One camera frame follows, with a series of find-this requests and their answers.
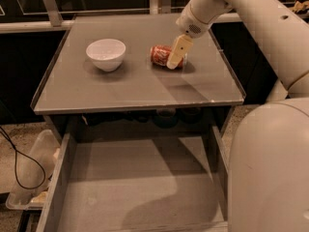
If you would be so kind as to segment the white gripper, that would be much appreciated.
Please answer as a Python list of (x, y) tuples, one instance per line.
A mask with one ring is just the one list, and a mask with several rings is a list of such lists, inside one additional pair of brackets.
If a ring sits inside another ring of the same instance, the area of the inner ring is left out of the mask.
[(202, 37), (225, 12), (222, 0), (190, 0), (176, 21), (183, 34), (175, 38), (166, 66), (175, 69), (193, 46), (192, 39)]

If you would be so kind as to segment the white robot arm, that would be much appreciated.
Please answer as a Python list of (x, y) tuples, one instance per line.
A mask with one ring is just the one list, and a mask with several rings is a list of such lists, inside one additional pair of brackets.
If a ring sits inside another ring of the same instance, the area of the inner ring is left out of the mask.
[(278, 0), (190, 0), (167, 65), (235, 10), (277, 81), (234, 135), (228, 167), (228, 232), (309, 232), (309, 24)]

